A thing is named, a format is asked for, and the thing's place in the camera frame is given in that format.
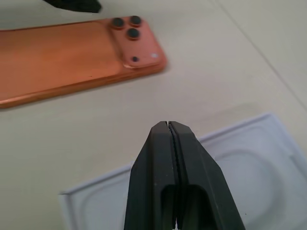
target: orange smartphone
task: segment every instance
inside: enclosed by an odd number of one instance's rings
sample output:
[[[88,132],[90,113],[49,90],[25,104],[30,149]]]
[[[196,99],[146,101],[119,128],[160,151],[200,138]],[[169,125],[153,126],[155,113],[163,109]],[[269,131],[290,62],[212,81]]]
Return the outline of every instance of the orange smartphone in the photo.
[[[163,70],[166,57],[138,16],[0,31],[0,108]]]

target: white surface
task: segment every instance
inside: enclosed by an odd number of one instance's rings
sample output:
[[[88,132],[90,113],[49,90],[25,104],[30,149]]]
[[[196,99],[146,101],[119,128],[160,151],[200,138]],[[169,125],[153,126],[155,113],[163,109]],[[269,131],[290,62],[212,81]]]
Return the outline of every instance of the white surface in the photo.
[[[287,4],[274,2],[272,13],[287,12]],[[188,125],[200,137],[271,111],[307,151],[306,110],[216,1],[104,0],[103,6],[101,15],[91,15],[41,0],[0,1],[2,29],[140,15],[169,59],[168,69],[155,76],[0,111],[2,229],[62,229],[59,190],[133,161],[161,120]],[[251,7],[245,17],[263,11]],[[287,28],[289,18],[296,20],[295,9],[288,12],[279,19]],[[306,48],[299,31],[293,33],[295,45]],[[276,39],[269,38],[263,43],[274,47]],[[294,59],[306,60],[296,51],[290,57],[292,69]]]
[[[306,159],[274,116],[199,140],[221,167],[246,230],[307,228]],[[123,230],[129,172],[127,166],[61,194],[68,229]]]

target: clear plastic tray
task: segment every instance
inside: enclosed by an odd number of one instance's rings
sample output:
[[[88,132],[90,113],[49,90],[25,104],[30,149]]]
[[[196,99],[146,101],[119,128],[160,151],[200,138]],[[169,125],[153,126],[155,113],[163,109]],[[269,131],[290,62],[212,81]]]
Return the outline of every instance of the clear plastic tray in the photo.
[[[247,230],[307,229],[305,156],[271,114],[200,143],[220,165]],[[60,194],[70,230],[123,230],[132,165]]]

